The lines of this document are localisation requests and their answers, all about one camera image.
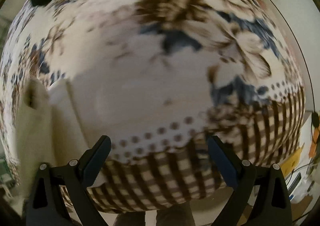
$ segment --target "floor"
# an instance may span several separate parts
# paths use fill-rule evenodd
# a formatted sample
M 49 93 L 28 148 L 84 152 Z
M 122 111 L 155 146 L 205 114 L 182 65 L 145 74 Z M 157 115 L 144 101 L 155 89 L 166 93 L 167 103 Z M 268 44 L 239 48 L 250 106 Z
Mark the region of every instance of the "floor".
M 15 15 L 22 8 L 25 1 L 26 0 L 6 0 L 0 9 L 0 16 L 12 21 Z M 301 139 L 308 141 L 310 138 L 310 121 L 307 121 L 304 127 L 305 129 L 302 130 Z M 193 211 L 196 226 L 212 223 L 225 206 L 227 200 L 231 196 L 231 193 L 232 190 L 230 188 L 221 189 L 216 191 L 210 198 L 191 202 L 191 209 Z M 13 206 L 20 212 L 22 210 L 22 201 L 17 199 Z M 109 225 L 113 225 L 116 215 L 102 214 L 102 216 Z M 147 212 L 146 226 L 154 226 L 156 224 L 155 217 L 155 211 Z

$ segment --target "gray fabric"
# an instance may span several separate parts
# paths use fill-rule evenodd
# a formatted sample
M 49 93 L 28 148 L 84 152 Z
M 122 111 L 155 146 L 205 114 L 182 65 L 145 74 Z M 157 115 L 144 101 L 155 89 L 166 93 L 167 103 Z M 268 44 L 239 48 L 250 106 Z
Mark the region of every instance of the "gray fabric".
M 10 24 L 10 20 L 0 16 L 0 57 L 2 55 L 2 50 L 4 47 L 5 40 L 7 38 Z
M 119 214 L 114 226 L 145 226 L 145 212 L 127 212 Z M 158 210 L 156 226 L 195 226 L 189 203 L 173 205 Z

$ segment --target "checkered pattern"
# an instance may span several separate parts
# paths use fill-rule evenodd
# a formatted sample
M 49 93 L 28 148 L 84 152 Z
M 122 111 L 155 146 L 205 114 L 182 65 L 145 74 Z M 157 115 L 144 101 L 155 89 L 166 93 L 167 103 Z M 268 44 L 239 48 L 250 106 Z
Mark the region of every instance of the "checkered pattern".
M 255 113 L 252 126 L 240 125 L 242 142 L 233 147 L 242 159 L 253 164 L 270 165 L 281 162 L 298 147 L 305 105 L 304 89 L 289 95 L 283 103 Z M 204 149 L 203 138 L 192 139 L 176 153 L 156 153 L 136 165 L 108 160 L 103 172 L 107 182 L 89 188 L 99 211 L 121 213 L 170 207 L 192 199 L 211 195 L 225 183 L 212 164 L 203 170 L 197 149 Z M 72 206 L 65 187 L 65 202 Z

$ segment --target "white wall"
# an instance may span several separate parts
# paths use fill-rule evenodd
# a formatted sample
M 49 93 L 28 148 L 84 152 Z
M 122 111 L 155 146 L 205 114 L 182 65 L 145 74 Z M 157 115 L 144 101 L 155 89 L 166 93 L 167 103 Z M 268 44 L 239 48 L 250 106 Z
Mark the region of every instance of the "white wall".
M 271 0 L 289 23 L 306 59 L 311 75 L 316 110 L 320 109 L 320 13 L 312 0 Z M 306 108 L 313 109 L 311 87 L 302 56 L 297 57 L 306 82 Z

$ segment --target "metal rivet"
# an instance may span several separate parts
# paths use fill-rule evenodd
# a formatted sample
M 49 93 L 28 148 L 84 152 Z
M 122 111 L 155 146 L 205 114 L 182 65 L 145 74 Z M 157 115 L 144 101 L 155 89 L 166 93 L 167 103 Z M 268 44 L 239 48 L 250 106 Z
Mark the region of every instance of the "metal rivet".
M 47 165 L 46 164 L 41 164 L 40 165 L 40 170 L 45 170 L 47 168 Z
M 245 167 L 250 166 L 250 161 L 249 160 L 242 160 L 242 165 L 244 165 Z
M 76 160 L 76 159 L 73 159 L 69 162 L 69 165 L 72 167 L 74 167 L 76 164 L 78 164 L 78 160 Z
M 279 170 L 280 169 L 280 166 L 278 164 L 273 164 L 272 167 L 275 169 L 275 170 Z

